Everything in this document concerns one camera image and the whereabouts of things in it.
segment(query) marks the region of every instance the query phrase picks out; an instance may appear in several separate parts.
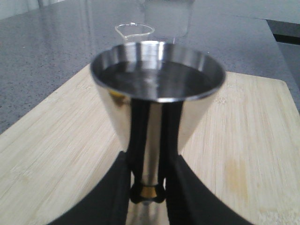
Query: gray countertop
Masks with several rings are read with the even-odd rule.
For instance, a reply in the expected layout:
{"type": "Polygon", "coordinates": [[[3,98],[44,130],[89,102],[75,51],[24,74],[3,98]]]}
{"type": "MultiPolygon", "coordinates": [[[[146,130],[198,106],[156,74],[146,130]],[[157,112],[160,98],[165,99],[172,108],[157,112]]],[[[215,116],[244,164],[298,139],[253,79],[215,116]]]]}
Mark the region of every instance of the gray countertop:
{"type": "Polygon", "coordinates": [[[114,26],[126,22],[152,25],[153,39],[201,50],[228,71],[283,80],[300,109],[299,89],[265,20],[300,23],[300,2],[224,2],[66,0],[0,20],[0,132],[120,43],[114,26]]]}

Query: stain on cutting board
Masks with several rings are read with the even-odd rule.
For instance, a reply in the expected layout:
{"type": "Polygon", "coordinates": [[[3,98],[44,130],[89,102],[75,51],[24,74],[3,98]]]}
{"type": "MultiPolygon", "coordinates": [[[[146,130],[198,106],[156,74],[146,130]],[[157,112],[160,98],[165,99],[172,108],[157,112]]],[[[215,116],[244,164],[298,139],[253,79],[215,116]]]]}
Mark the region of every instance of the stain on cutting board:
{"type": "Polygon", "coordinates": [[[229,190],[239,198],[248,201],[245,162],[229,159],[225,163],[225,181],[229,190]]]}

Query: jigger cup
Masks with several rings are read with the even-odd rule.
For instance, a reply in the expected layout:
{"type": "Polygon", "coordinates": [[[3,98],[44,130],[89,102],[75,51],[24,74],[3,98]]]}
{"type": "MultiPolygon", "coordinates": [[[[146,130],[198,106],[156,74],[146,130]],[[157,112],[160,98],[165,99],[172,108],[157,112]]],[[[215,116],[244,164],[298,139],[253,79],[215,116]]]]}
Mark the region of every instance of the jigger cup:
{"type": "Polygon", "coordinates": [[[158,41],[115,46],[94,59],[91,71],[135,176],[131,201],[162,202],[165,172],[224,83],[225,71],[210,56],[158,41]]]}

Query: clear glass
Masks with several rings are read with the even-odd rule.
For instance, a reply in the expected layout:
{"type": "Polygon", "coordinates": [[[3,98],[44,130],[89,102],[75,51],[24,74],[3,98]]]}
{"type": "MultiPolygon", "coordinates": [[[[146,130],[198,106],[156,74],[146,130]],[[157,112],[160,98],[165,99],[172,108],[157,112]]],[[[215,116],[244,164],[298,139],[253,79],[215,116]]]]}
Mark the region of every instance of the clear glass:
{"type": "Polygon", "coordinates": [[[124,43],[151,40],[152,33],[154,32],[153,27],[136,22],[120,24],[114,28],[123,38],[124,43]]]}

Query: wooden cutting board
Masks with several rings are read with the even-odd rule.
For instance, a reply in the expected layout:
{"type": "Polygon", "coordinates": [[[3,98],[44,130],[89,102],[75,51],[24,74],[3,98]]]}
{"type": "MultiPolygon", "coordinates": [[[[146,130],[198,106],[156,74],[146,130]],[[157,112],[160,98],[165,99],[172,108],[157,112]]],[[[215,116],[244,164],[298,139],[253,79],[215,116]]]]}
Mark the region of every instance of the wooden cutting board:
{"type": "MultiPolygon", "coordinates": [[[[120,150],[87,66],[0,136],[0,224],[53,220],[120,150]]],[[[251,222],[300,224],[300,116],[283,81],[228,72],[183,156],[251,222]]]]}

